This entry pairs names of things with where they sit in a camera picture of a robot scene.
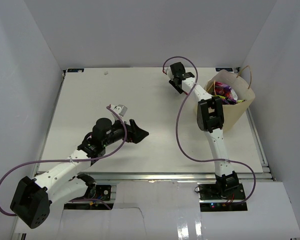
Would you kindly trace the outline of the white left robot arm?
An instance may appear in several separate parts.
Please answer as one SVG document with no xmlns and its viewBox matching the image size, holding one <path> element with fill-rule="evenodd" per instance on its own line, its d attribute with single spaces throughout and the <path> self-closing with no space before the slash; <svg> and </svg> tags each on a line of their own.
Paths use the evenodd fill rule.
<svg viewBox="0 0 300 240">
<path fill-rule="evenodd" d="M 106 153 L 106 147 L 121 141 L 138 144 L 149 132 L 119 119 L 100 118 L 69 158 L 34 178 L 23 177 L 16 187 L 10 209 L 30 228 L 39 227 L 49 216 L 51 206 L 65 198 L 89 200 L 95 196 L 94 180 L 83 171 Z"/>
</svg>

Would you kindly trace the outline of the purple white snack packet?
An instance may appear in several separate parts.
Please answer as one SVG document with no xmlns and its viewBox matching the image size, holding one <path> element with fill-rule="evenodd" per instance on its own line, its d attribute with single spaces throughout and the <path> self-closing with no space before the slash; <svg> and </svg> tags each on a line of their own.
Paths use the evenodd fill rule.
<svg viewBox="0 0 300 240">
<path fill-rule="evenodd" d="M 217 96 L 223 96 L 232 100 L 238 100 L 235 90 L 228 84 L 216 81 L 214 83 L 213 92 Z"/>
</svg>

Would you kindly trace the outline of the dark blue chips bag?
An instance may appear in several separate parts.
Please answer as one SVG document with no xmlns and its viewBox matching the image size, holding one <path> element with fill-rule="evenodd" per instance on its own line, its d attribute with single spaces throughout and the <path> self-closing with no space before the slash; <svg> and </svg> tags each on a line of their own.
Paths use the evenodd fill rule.
<svg viewBox="0 0 300 240">
<path fill-rule="evenodd" d="M 223 105 L 236 105 L 236 104 L 243 103 L 246 101 L 245 99 L 244 100 L 235 100 L 235 99 L 230 99 L 230 98 L 227 98 L 224 96 L 220 96 L 220 98 L 222 100 Z"/>
</svg>

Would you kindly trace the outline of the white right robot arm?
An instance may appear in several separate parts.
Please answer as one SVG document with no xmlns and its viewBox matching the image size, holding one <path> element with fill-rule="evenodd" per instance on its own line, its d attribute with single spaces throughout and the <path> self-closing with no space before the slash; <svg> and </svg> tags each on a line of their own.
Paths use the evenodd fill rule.
<svg viewBox="0 0 300 240">
<path fill-rule="evenodd" d="M 196 121 L 198 128 L 204 132 L 214 159 L 216 195 L 226 200 L 239 186 L 239 179 L 229 162 L 229 155 L 224 143 L 224 112 L 222 100 L 208 93 L 196 83 L 195 75 L 186 72 L 181 62 L 174 63 L 166 69 L 169 83 L 181 94 L 193 95 L 197 101 Z"/>
</svg>

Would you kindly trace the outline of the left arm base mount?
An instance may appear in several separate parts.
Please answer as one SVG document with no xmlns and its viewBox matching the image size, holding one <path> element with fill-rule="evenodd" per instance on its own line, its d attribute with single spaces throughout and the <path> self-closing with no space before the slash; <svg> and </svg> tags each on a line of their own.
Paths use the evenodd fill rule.
<svg viewBox="0 0 300 240">
<path fill-rule="evenodd" d="M 113 208 L 111 201 L 111 185 L 95 185 L 89 187 L 82 197 L 77 197 L 74 201 L 66 203 L 64 210 L 92 210 L 110 211 Z"/>
</svg>

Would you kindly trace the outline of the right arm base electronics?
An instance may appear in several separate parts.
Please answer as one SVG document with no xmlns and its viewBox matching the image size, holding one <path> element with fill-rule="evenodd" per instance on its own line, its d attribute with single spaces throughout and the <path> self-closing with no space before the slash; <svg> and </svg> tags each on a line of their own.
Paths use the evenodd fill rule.
<svg viewBox="0 0 300 240">
<path fill-rule="evenodd" d="M 199 184 L 194 188 L 199 196 L 200 211 L 202 213 L 215 212 L 246 212 L 247 203 L 243 185 L 240 183 L 234 191 L 222 195 L 215 184 Z"/>
</svg>

